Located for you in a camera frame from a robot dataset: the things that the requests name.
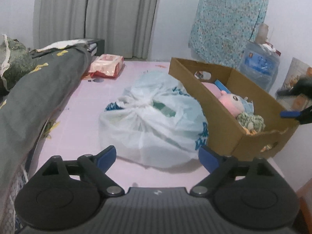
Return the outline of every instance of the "floral fabric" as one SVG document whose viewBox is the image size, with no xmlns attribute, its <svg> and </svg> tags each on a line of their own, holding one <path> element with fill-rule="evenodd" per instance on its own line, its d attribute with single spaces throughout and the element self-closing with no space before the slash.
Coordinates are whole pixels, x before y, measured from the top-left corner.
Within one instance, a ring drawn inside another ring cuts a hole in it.
<svg viewBox="0 0 312 234">
<path fill-rule="evenodd" d="M 189 47 L 209 63 L 236 68 L 254 41 L 269 0 L 199 0 Z"/>
</svg>

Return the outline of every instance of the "gray curtain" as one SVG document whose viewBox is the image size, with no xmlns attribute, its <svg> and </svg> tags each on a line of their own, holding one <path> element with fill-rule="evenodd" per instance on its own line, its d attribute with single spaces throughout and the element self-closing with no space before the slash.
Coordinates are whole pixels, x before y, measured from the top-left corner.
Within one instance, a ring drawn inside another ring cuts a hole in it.
<svg viewBox="0 0 312 234">
<path fill-rule="evenodd" d="M 39 14 L 39 18 L 34 15 L 35 48 L 60 40 L 83 38 L 86 4 L 87 0 L 35 0 L 34 14 Z"/>
<path fill-rule="evenodd" d="M 105 39 L 105 52 L 147 58 L 157 0 L 88 0 L 86 38 Z"/>
</svg>

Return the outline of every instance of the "plastic bottle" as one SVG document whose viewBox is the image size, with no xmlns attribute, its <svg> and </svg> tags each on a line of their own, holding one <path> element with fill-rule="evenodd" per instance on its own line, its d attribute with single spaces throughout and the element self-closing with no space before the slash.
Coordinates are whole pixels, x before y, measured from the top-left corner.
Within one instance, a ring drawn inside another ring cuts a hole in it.
<svg viewBox="0 0 312 234">
<path fill-rule="evenodd" d="M 259 27 L 257 37 L 255 38 L 255 43 L 264 44 L 266 42 L 266 38 L 268 37 L 269 26 L 262 23 Z"/>
<path fill-rule="evenodd" d="M 269 92 L 276 80 L 279 64 L 280 57 L 275 51 L 249 42 L 238 65 L 238 71 Z"/>
</svg>

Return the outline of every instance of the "blue label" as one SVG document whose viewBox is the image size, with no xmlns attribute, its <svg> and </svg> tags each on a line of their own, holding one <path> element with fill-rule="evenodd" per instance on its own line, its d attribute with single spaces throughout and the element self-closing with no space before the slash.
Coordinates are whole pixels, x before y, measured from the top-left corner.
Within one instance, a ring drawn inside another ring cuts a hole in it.
<svg viewBox="0 0 312 234">
<path fill-rule="evenodd" d="M 172 89 L 172 92 L 174 92 L 174 93 L 179 93 L 179 95 L 183 95 L 183 96 L 188 96 L 188 97 L 190 97 L 189 94 L 183 93 L 183 92 L 181 91 L 181 89 L 179 89 L 178 87 L 174 87 L 174 88 Z"/>
<path fill-rule="evenodd" d="M 274 63 L 272 61 L 254 52 L 249 52 L 245 59 L 245 65 L 268 76 L 271 76 L 274 70 Z"/>
<path fill-rule="evenodd" d="M 106 106 L 105 111 L 112 111 L 112 110 L 123 110 L 122 107 L 118 106 L 117 103 L 110 103 Z"/>
<path fill-rule="evenodd" d="M 209 135 L 207 122 L 203 122 L 202 126 L 203 126 L 202 133 L 199 134 L 199 138 L 195 141 L 196 143 L 195 150 L 199 150 L 200 147 L 207 144 L 207 139 Z"/>
</svg>

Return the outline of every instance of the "yellow pattern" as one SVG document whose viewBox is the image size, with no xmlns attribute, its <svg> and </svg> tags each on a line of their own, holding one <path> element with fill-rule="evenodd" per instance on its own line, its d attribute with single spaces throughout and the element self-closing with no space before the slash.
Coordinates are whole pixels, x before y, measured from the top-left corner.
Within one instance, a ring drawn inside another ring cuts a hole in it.
<svg viewBox="0 0 312 234">
<path fill-rule="evenodd" d="M 66 54 L 66 53 L 68 53 L 68 51 L 67 50 L 63 50 L 63 51 L 57 53 L 57 56 L 62 56 L 63 54 Z"/>
<path fill-rule="evenodd" d="M 7 100 L 3 101 L 3 103 L 0 105 L 0 110 L 6 103 L 7 103 Z"/>
<path fill-rule="evenodd" d="M 36 72 L 36 71 L 39 71 L 42 67 L 46 67 L 46 66 L 48 66 L 48 65 L 49 65 L 49 64 L 48 64 L 47 62 L 44 63 L 44 64 L 42 64 L 42 65 L 37 65 L 33 71 L 29 72 L 29 74 L 34 73 L 34 72 Z"/>
<path fill-rule="evenodd" d="M 56 122 L 56 123 L 54 123 L 54 122 L 55 122 L 55 120 L 50 121 L 50 123 L 52 123 L 53 125 L 43 133 L 42 137 L 46 137 L 48 139 L 51 139 L 50 132 L 60 124 L 60 121 Z"/>
</svg>

